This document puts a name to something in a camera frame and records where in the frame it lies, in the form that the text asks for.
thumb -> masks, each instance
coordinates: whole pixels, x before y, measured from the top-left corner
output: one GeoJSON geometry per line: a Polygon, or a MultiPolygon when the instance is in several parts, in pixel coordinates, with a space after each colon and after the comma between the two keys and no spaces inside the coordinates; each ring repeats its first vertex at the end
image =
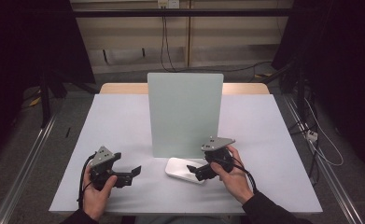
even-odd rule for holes
{"type": "Polygon", "coordinates": [[[118,177],[115,175],[110,176],[107,180],[106,183],[103,187],[103,189],[101,190],[101,192],[104,192],[106,195],[110,194],[110,191],[112,190],[113,186],[115,186],[116,181],[118,180],[118,177]]]}
{"type": "Polygon", "coordinates": [[[224,179],[228,175],[228,173],[225,170],[223,170],[223,167],[221,165],[219,165],[218,163],[211,162],[210,165],[211,165],[211,169],[215,173],[217,173],[220,176],[220,178],[224,179]]]}

metal frame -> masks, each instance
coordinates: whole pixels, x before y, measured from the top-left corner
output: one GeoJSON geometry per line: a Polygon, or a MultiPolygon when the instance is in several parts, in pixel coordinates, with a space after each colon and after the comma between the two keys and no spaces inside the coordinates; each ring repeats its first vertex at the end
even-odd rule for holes
{"type": "Polygon", "coordinates": [[[32,146],[31,151],[24,162],[24,165],[20,169],[16,179],[14,180],[12,186],[7,192],[7,196],[0,205],[0,223],[2,224],[7,224],[8,221],[10,220],[14,208],[16,207],[22,195],[22,192],[24,191],[28,178],[34,169],[37,159],[40,156],[42,148],[49,137],[51,129],[53,128],[54,122],[62,106],[62,102],[57,102],[57,103],[58,104],[55,106],[56,108],[53,116],[49,118],[49,122],[46,125],[46,127],[40,130],[34,142],[34,145],[32,146]]]}
{"type": "Polygon", "coordinates": [[[77,9],[74,11],[23,9],[36,16],[75,18],[101,17],[288,17],[317,12],[317,8],[249,8],[249,9],[77,9]]]}
{"type": "MultiPolygon", "coordinates": [[[[298,112],[295,109],[298,107],[296,105],[296,103],[290,97],[287,98],[287,96],[284,96],[284,100],[290,110],[290,113],[292,114],[292,117],[295,119],[296,122],[299,122],[300,117],[299,117],[298,112]]],[[[304,121],[299,122],[298,126],[301,129],[301,131],[304,130],[304,125],[307,126],[307,124],[304,121]]],[[[320,147],[316,148],[313,145],[313,143],[311,141],[309,141],[307,138],[305,138],[305,141],[307,141],[313,155],[315,154],[316,150],[319,151],[320,153],[322,153],[322,150],[320,147]]],[[[360,217],[358,210],[355,207],[353,201],[351,200],[347,191],[343,187],[339,178],[337,178],[337,175],[334,173],[331,166],[328,163],[326,163],[325,161],[323,161],[322,159],[320,159],[319,157],[315,157],[315,159],[316,159],[319,169],[321,170],[322,175],[327,180],[328,185],[330,186],[330,189],[333,192],[334,197],[336,198],[336,201],[339,203],[340,208],[344,212],[344,215],[347,218],[348,223],[350,223],[350,224],[364,223],[364,221],[360,217]]]]}

finger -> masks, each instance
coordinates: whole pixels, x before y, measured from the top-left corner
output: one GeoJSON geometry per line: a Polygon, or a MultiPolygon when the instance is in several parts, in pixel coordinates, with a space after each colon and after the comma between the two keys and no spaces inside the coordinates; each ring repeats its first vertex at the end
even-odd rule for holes
{"type": "Polygon", "coordinates": [[[91,166],[87,165],[86,170],[84,171],[84,176],[83,176],[83,186],[87,186],[91,182],[90,181],[90,170],[91,170],[91,166]]]}
{"type": "Polygon", "coordinates": [[[244,166],[243,162],[241,161],[241,158],[240,158],[240,154],[238,153],[238,150],[235,148],[235,147],[232,147],[230,145],[228,145],[228,150],[232,153],[232,156],[238,160],[239,162],[241,162],[241,165],[244,166]]]}
{"type": "Polygon", "coordinates": [[[223,167],[219,164],[217,164],[216,162],[211,162],[210,164],[211,169],[217,173],[217,175],[219,175],[220,179],[225,179],[226,176],[228,175],[228,173],[223,170],[223,167]]]}
{"type": "Polygon", "coordinates": [[[115,186],[116,181],[118,180],[118,177],[115,175],[110,176],[104,185],[104,188],[101,190],[101,193],[105,194],[106,196],[109,196],[110,191],[115,186]]]}

wall outlet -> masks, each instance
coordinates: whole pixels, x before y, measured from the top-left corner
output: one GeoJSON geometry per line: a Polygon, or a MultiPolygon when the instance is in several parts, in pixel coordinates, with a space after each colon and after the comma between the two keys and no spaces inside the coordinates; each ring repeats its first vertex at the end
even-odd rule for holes
{"type": "Polygon", "coordinates": [[[168,8],[168,0],[158,0],[159,8],[168,8]]]}
{"type": "Polygon", "coordinates": [[[179,0],[168,0],[168,8],[179,8],[179,0]]]}

aluminum rail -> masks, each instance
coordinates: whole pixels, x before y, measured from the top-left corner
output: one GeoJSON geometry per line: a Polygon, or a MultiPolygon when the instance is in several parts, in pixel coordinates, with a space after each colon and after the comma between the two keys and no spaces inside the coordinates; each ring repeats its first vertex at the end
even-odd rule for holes
{"type": "MultiPolygon", "coordinates": [[[[290,110],[290,113],[292,114],[292,117],[295,119],[296,122],[298,122],[300,120],[300,117],[295,109],[297,107],[296,103],[291,98],[288,99],[286,96],[284,96],[284,100],[290,110]]],[[[298,126],[302,131],[302,130],[304,130],[304,126],[307,127],[307,124],[300,123],[300,124],[298,124],[298,126]]],[[[323,153],[321,148],[320,147],[316,148],[314,146],[314,144],[312,143],[312,141],[308,140],[307,138],[305,138],[305,141],[307,141],[307,143],[310,147],[310,150],[313,154],[315,153],[315,150],[317,150],[319,153],[323,153]]],[[[332,167],[319,157],[316,157],[316,162],[317,162],[319,169],[321,170],[322,175],[327,180],[328,185],[330,186],[330,189],[336,198],[336,201],[340,205],[340,208],[342,209],[345,217],[347,218],[348,223],[363,224],[364,221],[363,221],[362,217],[360,216],[356,206],[354,205],[354,202],[348,195],[347,191],[343,187],[343,185],[340,182],[337,175],[334,173],[332,167]]]]}
{"type": "Polygon", "coordinates": [[[39,134],[34,142],[34,145],[31,148],[31,151],[27,159],[24,162],[24,165],[20,169],[5,199],[2,201],[0,205],[0,224],[8,223],[14,211],[14,208],[16,207],[19,198],[21,197],[21,194],[24,191],[28,178],[35,167],[36,161],[40,156],[42,148],[49,137],[49,134],[51,132],[51,129],[54,125],[54,122],[57,118],[60,109],[61,105],[56,105],[55,113],[50,118],[50,121],[48,122],[45,128],[39,131],[39,134]]]}

